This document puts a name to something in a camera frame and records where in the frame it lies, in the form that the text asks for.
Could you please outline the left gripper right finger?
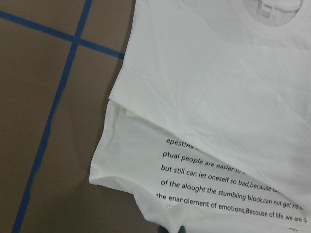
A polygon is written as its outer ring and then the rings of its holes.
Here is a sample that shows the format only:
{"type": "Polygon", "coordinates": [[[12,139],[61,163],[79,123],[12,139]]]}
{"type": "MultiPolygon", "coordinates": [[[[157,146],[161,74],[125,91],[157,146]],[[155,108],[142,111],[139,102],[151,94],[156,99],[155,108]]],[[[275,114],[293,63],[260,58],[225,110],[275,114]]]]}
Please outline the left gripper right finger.
{"type": "Polygon", "coordinates": [[[186,233],[186,229],[184,226],[181,226],[178,233],[186,233]]]}

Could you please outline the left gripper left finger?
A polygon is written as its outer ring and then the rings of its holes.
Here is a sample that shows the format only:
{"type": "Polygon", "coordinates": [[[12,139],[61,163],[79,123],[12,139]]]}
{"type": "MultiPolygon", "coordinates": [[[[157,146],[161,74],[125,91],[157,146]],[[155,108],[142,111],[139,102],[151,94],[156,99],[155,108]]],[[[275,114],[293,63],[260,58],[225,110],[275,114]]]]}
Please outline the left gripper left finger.
{"type": "Polygon", "coordinates": [[[169,233],[169,232],[165,227],[159,225],[157,227],[157,233],[169,233]]]}

